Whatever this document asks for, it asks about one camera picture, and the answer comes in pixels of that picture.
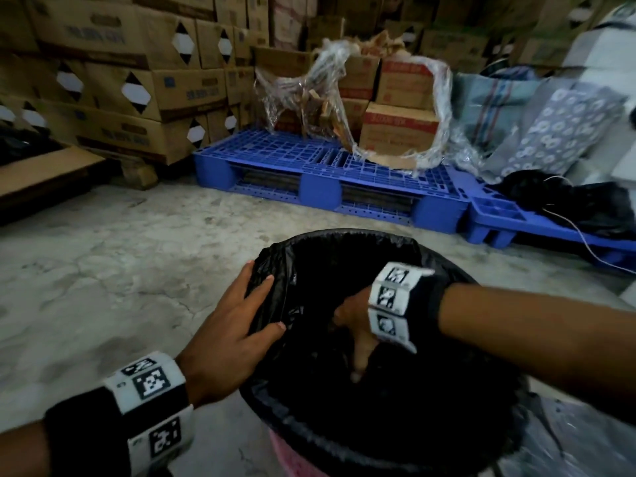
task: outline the trash bin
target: trash bin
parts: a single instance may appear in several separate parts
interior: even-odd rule
[[[431,332],[417,355],[379,344],[350,379],[353,340],[331,324],[346,296],[389,261],[475,281],[412,238],[366,230],[302,234],[261,251],[248,290],[274,287],[250,332],[288,330],[241,387],[243,399],[295,452],[330,477],[479,473],[521,440],[526,388],[519,370]]]

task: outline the torn plastic wrap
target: torn plastic wrap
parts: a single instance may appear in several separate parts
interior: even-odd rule
[[[533,395],[521,449],[498,477],[633,477],[636,429],[581,402]]]
[[[379,344],[358,384],[353,340],[334,309],[389,261],[474,282],[412,238],[366,230],[298,235],[261,251],[249,288],[273,274],[250,332],[287,331],[241,387],[243,399],[294,451],[330,477],[468,477],[519,449],[527,395],[518,369],[430,334],[425,350]]]
[[[375,152],[362,149],[355,143],[338,91],[338,80],[346,74],[346,59],[351,55],[360,55],[360,45],[348,40],[326,39],[323,40],[323,44],[312,68],[302,77],[275,77],[259,67],[256,68],[256,95],[265,108],[267,130],[274,132],[281,114],[291,111],[301,120],[303,135],[338,138],[343,147],[354,156],[367,159]],[[402,156],[415,158],[419,170],[436,167],[443,159],[443,152],[450,135],[452,119],[450,68],[439,60],[412,56],[406,51],[398,51],[386,60],[425,65],[434,76],[434,108],[440,124],[433,144],[424,152],[411,150]]]

